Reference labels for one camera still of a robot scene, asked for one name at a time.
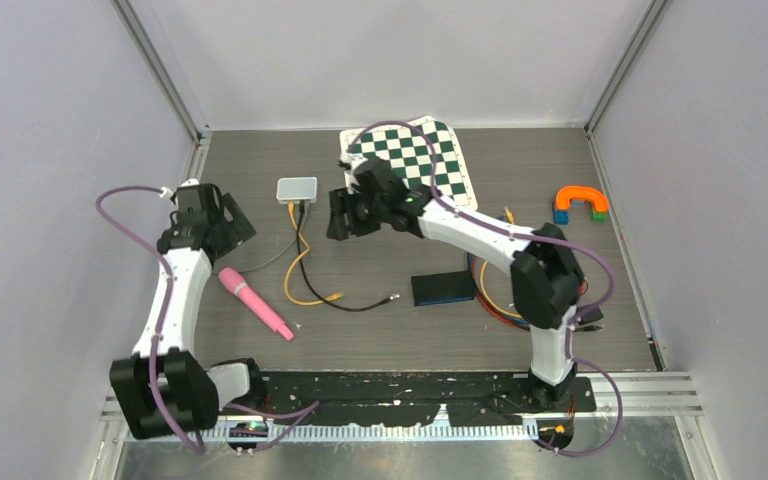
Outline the black network switch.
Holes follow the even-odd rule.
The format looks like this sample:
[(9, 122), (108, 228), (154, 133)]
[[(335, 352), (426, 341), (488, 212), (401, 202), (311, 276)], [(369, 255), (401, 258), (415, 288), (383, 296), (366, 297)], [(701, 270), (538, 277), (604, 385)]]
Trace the black network switch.
[(475, 286), (467, 270), (416, 275), (410, 279), (415, 306), (449, 304), (475, 299)]

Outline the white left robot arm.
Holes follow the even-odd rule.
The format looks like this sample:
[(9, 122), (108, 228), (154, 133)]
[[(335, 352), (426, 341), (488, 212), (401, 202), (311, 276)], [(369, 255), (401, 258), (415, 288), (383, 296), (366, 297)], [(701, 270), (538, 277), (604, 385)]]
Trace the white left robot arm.
[(170, 225), (149, 243), (102, 216), (146, 248), (158, 263), (158, 282), (145, 327), (131, 354), (112, 362), (109, 379), (131, 435), (139, 440), (213, 428), (230, 404), (258, 412), (267, 386), (251, 358), (202, 367), (194, 338), (204, 289), (215, 262), (255, 236), (234, 198), (212, 183), (184, 181), (156, 189), (172, 202)]

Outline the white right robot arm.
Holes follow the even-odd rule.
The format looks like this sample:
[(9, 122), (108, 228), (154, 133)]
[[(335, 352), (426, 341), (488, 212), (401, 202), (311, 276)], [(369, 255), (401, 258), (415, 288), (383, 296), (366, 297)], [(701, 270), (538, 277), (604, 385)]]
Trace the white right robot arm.
[(382, 159), (345, 154), (338, 165), (347, 184), (329, 194), (327, 237), (342, 241), (387, 224), (457, 247), (502, 270), (511, 281), (514, 307), (530, 329), (529, 394), (544, 410), (565, 403), (577, 370), (568, 351), (568, 326), (578, 310), (584, 275), (561, 230), (552, 224), (531, 229), (505, 223), (434, 187), (409, 188)]

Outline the small white grey hub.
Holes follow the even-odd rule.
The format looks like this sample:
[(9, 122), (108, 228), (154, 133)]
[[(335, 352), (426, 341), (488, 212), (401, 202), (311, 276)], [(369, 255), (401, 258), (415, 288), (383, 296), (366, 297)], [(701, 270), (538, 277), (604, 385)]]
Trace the small white grey hub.
[(275, 197), (279, 204), (315, 203), (318, 198), (318, 179), (314, 176), (279, 178)]

